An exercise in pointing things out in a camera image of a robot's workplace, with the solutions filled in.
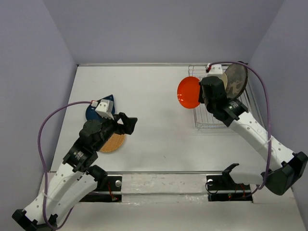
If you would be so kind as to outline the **orange glossy plate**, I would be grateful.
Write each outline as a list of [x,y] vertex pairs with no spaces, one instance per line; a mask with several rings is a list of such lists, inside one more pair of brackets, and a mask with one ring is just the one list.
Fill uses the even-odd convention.
[[188,76],[178,85],[177,99],[184,108],[194,109],[200,104],[199,93],[199,79],[193,76]]

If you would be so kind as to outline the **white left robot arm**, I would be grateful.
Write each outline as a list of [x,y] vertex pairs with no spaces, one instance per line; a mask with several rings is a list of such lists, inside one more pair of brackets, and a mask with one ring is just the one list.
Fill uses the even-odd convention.
[[47,180],[44,190],[24,209],[16,210],[12,218],[25,231],[55,231],[65,222],[65,215],[88,193],[106,186],[108,174],[94,165],[97,152],[113,134],[132,134],[137,118],[124,113],[112,119],[85,122],[57,172]]

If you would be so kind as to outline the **cream plate with prints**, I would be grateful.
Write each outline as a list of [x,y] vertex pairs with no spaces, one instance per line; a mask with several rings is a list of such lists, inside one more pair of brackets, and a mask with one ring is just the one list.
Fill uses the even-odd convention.
[[221,75],[220,79],[223,81],[224,89],[226,90],[227,89],[227,85],[228,85],[228,77],[227,77],[227,75],[225,73],[223,73]]

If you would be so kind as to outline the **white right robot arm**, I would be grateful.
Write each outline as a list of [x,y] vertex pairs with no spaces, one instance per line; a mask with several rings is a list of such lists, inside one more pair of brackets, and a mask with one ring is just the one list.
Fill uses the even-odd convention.
[[265,185],[275,195],[283,195],[302,177],[307,155],[295,153],[269,135],[241,101],[227,98],[224,83],[218,77],[205,77],[199,85],[199,99],[207,111],[239,134],[267,162],[265,171],[259,175],[231,171],[224,174],[222,185],[228,189],[240,183]]

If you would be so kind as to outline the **large teal floral plate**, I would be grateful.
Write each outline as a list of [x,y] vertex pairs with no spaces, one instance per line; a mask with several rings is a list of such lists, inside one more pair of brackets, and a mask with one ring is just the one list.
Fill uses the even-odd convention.
[[243,69],[244,69],[244,72],[245,72],[245,79],[244,79],[244,83],[243,83],[243,86],[242,86],[242,89],[241,89],[241,93],[243,93],[246,89],[246,86],[247,86],[247,83],[248,83],[248,76],[249,76],[248,68],[244,66]]

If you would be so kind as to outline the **dark blue leaf plate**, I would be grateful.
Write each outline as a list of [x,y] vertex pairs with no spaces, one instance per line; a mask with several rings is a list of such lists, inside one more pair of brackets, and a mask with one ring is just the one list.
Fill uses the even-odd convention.
[[[112,94],[99,99],[97,102],[100,103],[101,100],[109,100],[115,103],[114,96]],[[93,107],[91,105],[87,107],[86,112],[85,112],[86,119],[103,121],[103,118],[95,112],[95,108],[96,107]]]

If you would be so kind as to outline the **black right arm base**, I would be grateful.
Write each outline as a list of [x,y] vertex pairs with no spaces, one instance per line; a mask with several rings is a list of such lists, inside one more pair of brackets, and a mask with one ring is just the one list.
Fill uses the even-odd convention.
[[207,175],[205,190],[209,202],[253,201],[249,185],[236,184],[223,175]]

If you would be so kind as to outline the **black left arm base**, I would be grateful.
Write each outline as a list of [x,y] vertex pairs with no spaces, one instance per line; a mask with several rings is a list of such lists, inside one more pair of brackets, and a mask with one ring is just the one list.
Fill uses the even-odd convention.
[[100,202],[100,203],[119,203],[122,201],[122,176],[109,175],[106,182],[99,183],[97,188],[86,196],[80,202]]

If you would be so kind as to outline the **grey deer plate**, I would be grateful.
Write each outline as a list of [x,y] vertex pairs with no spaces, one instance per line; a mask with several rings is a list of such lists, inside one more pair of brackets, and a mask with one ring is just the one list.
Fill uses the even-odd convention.
[[237,99],[242,93],[241,89],[245,79],[243,65],[230,64],[224,72],[228,77],[226,94],[229,99]]

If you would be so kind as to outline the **tan woven round plate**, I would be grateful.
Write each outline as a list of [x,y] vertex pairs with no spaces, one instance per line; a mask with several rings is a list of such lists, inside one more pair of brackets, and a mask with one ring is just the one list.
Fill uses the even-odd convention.
[[125,134],[116,134],[114,133],[110,139],[104,144],[100,149],[101,153],[110,153],[114,152],[121,147],[125,140]]

